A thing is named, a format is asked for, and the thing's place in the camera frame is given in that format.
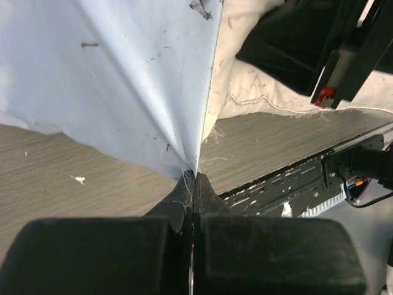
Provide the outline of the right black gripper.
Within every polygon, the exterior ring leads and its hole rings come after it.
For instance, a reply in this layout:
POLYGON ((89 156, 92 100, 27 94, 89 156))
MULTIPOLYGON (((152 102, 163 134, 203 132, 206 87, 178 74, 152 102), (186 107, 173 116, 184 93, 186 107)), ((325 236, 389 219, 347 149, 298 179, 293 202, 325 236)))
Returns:
MULTIPOLYGON (((332 50, 339 1, 285 1, 262 15, 236 54, 295 92, 310 96, 332 50)), ((373 1, 360 26, 333 50, 311 103, 351 102, 372 71, 392 73, 392 1, 373 1)))

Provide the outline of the white pillow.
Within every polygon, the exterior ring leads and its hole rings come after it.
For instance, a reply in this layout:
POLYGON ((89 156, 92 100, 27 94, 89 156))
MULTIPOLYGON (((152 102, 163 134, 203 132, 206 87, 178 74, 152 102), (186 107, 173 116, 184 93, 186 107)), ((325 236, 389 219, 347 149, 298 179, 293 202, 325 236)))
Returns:
MULTIPOLYGON (((350 26, 359 27, 370 6, 366 1, 339 1, 335 23, 337 34, 332 50, 340 47, 351 34, 350 26)), ((212 70, 204 137, 212 132, 219 119, 266 112, 280 116, 307 116, 333 109, 311 103, 327 60, 310 96, 301 95, 253 65, 240 61, 236 54, 260 17, 285 1, 225 1, 212 70)), ((392 112, 392 73, 372 71, 351 101, 342 101, 338 110, 392 112)))

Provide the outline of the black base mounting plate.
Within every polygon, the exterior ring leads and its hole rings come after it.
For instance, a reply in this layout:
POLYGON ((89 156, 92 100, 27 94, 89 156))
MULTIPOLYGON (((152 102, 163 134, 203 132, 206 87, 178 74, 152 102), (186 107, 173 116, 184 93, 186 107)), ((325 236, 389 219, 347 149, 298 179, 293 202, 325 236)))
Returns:
POLYGON ((383 135, 350 141, 343 149, 327 149, 219 195, 241 216, 299 217, 307 208, 338 195, 343 186, 362 179, 350 167, 353 149, 382 150, 383 135))

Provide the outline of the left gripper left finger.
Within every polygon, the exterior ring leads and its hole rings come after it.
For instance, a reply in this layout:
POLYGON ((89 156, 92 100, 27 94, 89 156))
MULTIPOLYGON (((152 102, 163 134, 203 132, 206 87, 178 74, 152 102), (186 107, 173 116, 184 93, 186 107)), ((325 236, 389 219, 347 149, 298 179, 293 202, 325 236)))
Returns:
POLYGON ((194 190, 194 172, 184 171, 172 191, 143 216, 144 229, 161 232, 169 227, 175 234, 191 234, 194 190))

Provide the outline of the light blue pillowcase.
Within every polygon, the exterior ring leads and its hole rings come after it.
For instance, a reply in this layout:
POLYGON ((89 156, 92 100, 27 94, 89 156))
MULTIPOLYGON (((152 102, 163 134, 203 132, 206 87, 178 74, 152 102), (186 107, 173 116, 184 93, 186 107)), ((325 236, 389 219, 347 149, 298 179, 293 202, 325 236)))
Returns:
POLYGON ((2 1, 1 123, 196 171, 222 1, 2 1))

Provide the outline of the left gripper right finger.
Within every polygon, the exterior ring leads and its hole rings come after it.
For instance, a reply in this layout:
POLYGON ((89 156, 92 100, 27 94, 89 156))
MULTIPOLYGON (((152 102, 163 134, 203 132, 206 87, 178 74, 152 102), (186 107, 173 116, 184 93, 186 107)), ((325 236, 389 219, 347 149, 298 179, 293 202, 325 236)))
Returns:
POLYGON ((199 173, 195 180, 193 195, 193 221, 205 216, 231 216, 233 212, 216 194, 208 177, 199 173))

